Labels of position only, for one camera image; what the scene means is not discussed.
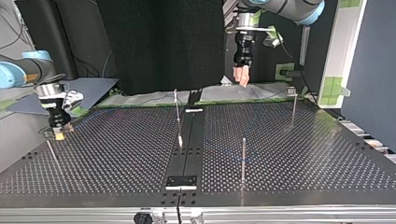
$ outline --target black perforated table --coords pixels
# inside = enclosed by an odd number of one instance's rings
[[[396,204],[396,166],[314,106],[99,108],[0,174],[0,207]],[[242,139],[246,181],[241,181]],[[197,190],[165,190],[196,175]]]

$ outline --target metal rod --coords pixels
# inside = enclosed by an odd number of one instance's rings
[[[242,184],[245,184],[245,166],[247,156],[247,139],[242,139]]]
[[[180,125],[180,114],[178,113],[178,97],[177,97],[177,90],[174,91],[175,95],[175,103],[176,103],[176,114],[177,114],[177,127],[178,127],[178,144],[180,147],[183,147],[183,138],[181,137],[181,125]]]
[[[293,118],[294,118],[294,115],[296,114],[297,97],[298,97],[298,94],[295,94],[295,96],[294,96],[294,105],[293,105]]]
[[[53,159],[55,159],[56,161],[58,160],[58,158],[56,157],[55,151],[52,148],[52,145],[50,144],[50,140],[46,140],[47,145],[49,146],[49,151],[52,154]]]

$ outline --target black curtain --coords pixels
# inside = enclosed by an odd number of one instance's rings
[[[98,0],[126,94],[218,84],[224,75],[221,0]]]

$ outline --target robotic arm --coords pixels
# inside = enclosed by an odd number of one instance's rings
[[[256,40],[255,33],[271,31],[259,28],[256,14],[259,10],[274,12],[298,25],[311,25],[323,12],[324,6],[324,0],[239,0],[234,21],[237,51],[233,56],[233,61],[236,81],[240,81],[240,84],[245,87],[248,84],[248,69],[253,62],[252,48]]]
[[[67,113],[79,105],[83,95],[66,90],[59,80],[47,51],[35,50],[22,54],[23,59],[13,60],[0,55],[0,90],[34,84],[41,106],[49,112],[49,126],[57,140],[64,139],[64,129],[72,129]]]

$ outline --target black panel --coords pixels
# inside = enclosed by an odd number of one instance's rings
[[[99,0],[127,94],[191,90],[224,74],[220,0]]]
[[[364,11],[342,113],[391,149],[396,149],[396,1],[369,0]]]
[[[338,0],[326,0],[325,3],[323,13],[311,26],[305,57],[304,77],[311,91],[316,92],[319,92],[323,77]],[[304,85],[302,80],[296,84]]]
[[[95,1],[57,0],[56,3],[79,76],[101,77],[111,47]],[[114,57],[110,55],[104,77],[116,74]]]
[[[52,0],[18,0],[17,4],[36,49],[45,49],[64,79],[78,77],[58,8]]]

